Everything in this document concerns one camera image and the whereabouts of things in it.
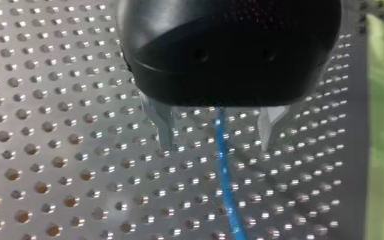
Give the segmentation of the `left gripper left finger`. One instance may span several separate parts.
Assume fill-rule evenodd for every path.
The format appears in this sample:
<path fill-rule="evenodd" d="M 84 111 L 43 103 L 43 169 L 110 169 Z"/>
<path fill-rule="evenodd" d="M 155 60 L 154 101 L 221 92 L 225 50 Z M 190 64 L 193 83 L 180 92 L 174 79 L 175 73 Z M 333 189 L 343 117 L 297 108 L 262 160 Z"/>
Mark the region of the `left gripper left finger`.
<path fill-rule="evenodd" d="M 140 93 L 144 113 L 157 128 L 158 142 L 163 151 L 172 151 L 175 148 L 173 140 L 174 118 L 172 107 L 144 93 Z"/>

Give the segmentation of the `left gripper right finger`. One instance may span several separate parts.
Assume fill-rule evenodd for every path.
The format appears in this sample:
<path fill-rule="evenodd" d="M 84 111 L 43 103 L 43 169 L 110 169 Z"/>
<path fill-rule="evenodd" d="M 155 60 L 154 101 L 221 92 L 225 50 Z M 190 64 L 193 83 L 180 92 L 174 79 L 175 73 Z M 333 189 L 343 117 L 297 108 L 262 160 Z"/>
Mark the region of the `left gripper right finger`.
<path fill-rule="evenodd" d="M 257 119 L 261 151 L 267 152 L 273 127 L 288 113 L 289 106 L 262 107 Z"/>

